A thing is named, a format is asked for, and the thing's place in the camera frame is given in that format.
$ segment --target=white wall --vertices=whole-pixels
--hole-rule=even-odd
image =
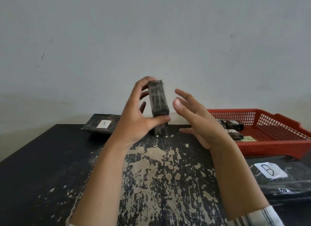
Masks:
[[[55,123],[120,114],[146,75],[170,103],[181,88],[311,129],[310,12],[311,0],[0,0],[0,159]]]

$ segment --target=yellow label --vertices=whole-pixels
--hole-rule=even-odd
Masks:
[[[256,142],[256,140],[251,136],[244,136],[242,140],[237,140],[236,142]]]

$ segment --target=black table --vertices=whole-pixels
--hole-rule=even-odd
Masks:
[[[0,225],[68,222],[109,137],[82,126],[55,125],[0,162]],[[166,137],[148,134],[129,150],[119,225],[150,218],[150,225],[176,225],[178,218],[180,225],[226,225],[210,154],[179,134],[181,127],[170,125]],[[310,209],[310,202],[275,207],[285,225],[309,225]]]

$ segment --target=striped sleeve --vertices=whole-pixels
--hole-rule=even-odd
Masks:
[[[249,213],[228,222],[228,226],[284,226],[273,207]]]

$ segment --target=red mesh tray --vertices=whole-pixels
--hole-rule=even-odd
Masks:
[[[301,123],[281,114],[259,109],[208,110],[215,118],[236,120],[244,124],[239,131],[256,142],[237,142],[245,157],[291,155],[300,159],[311,149],[311,132]]]

